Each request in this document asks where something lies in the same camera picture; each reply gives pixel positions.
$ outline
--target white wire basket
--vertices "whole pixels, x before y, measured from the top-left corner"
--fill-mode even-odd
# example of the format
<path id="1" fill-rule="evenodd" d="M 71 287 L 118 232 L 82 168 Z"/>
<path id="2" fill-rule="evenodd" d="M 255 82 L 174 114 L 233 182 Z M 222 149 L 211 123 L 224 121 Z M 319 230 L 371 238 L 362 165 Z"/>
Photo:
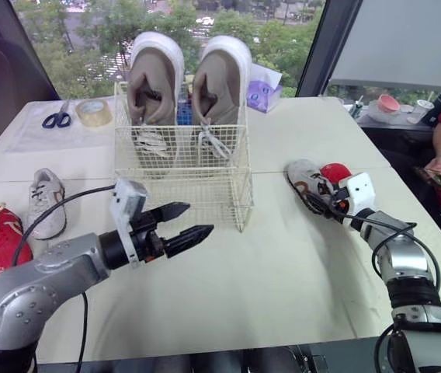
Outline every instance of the white wire basket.
<path id="1" fill-rule="evenodd" d="M 173 201 L 191 208 L 173 227 L 214 224 L 235 226 L 240 232 L 253 209 L 246 106 L 237 125 L 132 126 L 127 109 L 127 83 L 115 84 L 115 174 L 143 183 L 150 194 L 145 208 Z M 186 111 L 178 123 L 191 123 Z M 206 139 L 220 141 L 217 150 Z M 143 137 L 166 143 L 152 152 Z"/>

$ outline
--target tissue box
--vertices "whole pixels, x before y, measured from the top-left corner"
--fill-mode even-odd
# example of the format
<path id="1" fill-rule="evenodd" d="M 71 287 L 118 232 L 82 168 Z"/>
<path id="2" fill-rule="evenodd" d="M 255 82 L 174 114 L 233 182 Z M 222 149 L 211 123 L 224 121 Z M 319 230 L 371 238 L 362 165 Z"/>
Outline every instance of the tissue box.
<path id="1" fill-rule="evenodd" d="M 283 87 L 279 85 L 283 75 L 259 64 L 252 64 L 250 85 L 246 103 L 249 107 L 268 113 L 279 101 Z"/>

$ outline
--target blue scissors handle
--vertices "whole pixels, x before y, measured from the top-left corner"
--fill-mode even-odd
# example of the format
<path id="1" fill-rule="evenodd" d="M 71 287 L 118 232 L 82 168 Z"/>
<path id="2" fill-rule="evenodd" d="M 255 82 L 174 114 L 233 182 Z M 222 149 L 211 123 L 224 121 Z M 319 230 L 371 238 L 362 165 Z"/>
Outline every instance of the blue scissors handle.
<path id="1" fill-rule="evenodd" d="M 53 128 L 55 126 L 59 128 L 68 127 L 71 125 L 71 116 L 67 113 L 55 113 L 51 114 L 47 119 L 43 121 L 43 128 Z"/>

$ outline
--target bottle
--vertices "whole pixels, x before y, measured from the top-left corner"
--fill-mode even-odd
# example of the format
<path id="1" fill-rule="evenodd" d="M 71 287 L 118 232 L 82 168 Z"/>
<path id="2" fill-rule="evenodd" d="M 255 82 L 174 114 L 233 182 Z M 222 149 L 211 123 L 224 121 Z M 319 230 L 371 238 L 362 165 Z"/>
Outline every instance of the bottle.
<path id="1" fill-rule="evenodd" d="M 363 96 L 361 96 L 358 101 L 355 101 L 352 108 L 349 111 L 349 113 L 353 119 L 358 118 L 360 115 L 360 111 L 363 108 L 362 98 L 363 98 Z"/>
<path id="2" fill-rule="evenodd" d="M 423 124 L 435 127 L 438 124 L 438 116 L 441 114 L 441 94 L 436 97 L 434 107 L 421 118 Z"/>

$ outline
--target cup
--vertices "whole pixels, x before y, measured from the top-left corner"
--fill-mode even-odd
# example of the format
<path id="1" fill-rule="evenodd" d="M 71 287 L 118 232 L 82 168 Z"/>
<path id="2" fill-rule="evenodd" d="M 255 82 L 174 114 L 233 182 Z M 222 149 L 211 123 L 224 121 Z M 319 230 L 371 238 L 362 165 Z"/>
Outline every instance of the cup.
<path id="1" fill-rule="evenodd" d="M 435 106 L 429 101 L 426 101 L 425 99 L 418 99 L 415 103 L 413 111 L 410 113 L 410 117 L 407 118 L 407 122 L 410 124 L 419 123 L 421 118 L 424 117 L 425 114 L 433 107 Z"/>

